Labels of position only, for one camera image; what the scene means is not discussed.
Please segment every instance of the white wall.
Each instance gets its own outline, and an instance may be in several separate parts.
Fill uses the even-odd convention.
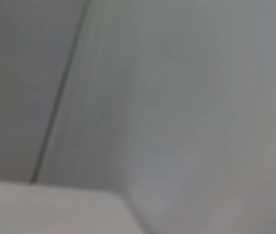
[[[275,234],[276,1],[91,13],[41,182],[121,191],[156,234]]]
[[[0,178],[28,181],[84,0],[0,0]]]

